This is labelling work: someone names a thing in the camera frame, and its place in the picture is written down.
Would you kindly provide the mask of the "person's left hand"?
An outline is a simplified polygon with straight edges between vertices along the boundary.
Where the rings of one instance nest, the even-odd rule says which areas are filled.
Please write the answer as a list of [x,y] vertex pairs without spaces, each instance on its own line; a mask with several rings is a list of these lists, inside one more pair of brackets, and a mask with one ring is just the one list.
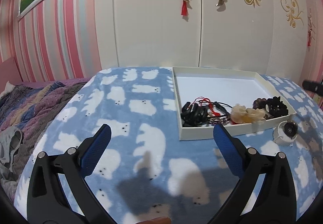
[[142,222],[138,222],[136,224],[171,224],[171,219],[169,217],[157,217],[151,220],[145,220]]

